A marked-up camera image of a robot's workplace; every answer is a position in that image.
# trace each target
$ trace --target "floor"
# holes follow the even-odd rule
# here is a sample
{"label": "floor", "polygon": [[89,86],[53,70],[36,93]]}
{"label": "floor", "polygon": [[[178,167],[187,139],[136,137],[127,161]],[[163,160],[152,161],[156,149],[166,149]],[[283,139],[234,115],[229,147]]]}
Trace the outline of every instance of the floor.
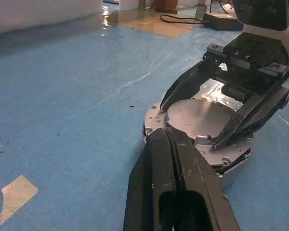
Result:
{"label": "floor", "polygon": [[[0,231],[121,231],[147,109],[207,45],[238,34],[171,37],[86,18],[0,35],[0,213],[15,179],[38,189]],[[199,94],[237,108],[220,87]],[[242,231],[289,231],[289,104],[254,138],[227,196]]]}

